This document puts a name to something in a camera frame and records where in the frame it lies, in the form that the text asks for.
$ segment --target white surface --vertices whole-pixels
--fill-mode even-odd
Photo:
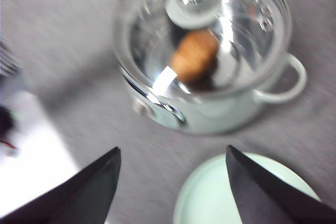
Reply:
[[[19,150],[0,147],[0,216],[53,189],[79,170],[34,95],[20,91],[4,104],[16,116],[17,126],[9,142]]]
[[[246,154],[289,185],[320,200],[313,189],[283,164],[258,154]],[[177,198],[173,224],[241,224],[230,188],[225,155],[199,166],[184,183]]]

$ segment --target gray carpet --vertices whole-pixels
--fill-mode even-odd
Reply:
[[[336,208],[335,0],[287,1],[289,52],[307,69],[306,90],[218,136],[171,131],[132,112],[111,47],[116,0],[2,0],[1,32],[80,167],[121,148],[110,223],[171,223],[187,176],[227,144],[286,164]],[[286,72],[278,90],[294,81]]]

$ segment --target pot handle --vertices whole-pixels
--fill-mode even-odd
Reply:
[[[263,92],[259,90],[254,90],[254,96],[257,100],[265,103],[285,103],[295,97],[297,97],[305,88],[307,83],[307,72],[302,63],[292,54],[288,54],[288,63],[296,70],[298,73],[298,82],[290,90],[273,94],[268,92]]]

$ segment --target bread roll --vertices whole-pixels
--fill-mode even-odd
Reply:
[[[181,82],[193,82],[204,77],[216,60],[218,40],[208,30],[189,32],[180,42],[170,67]]]

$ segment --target glass lid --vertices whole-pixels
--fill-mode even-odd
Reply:
[[[119,0],[113,39],[127,78],[190,98],[252,88],[287,50],[284,0]]]

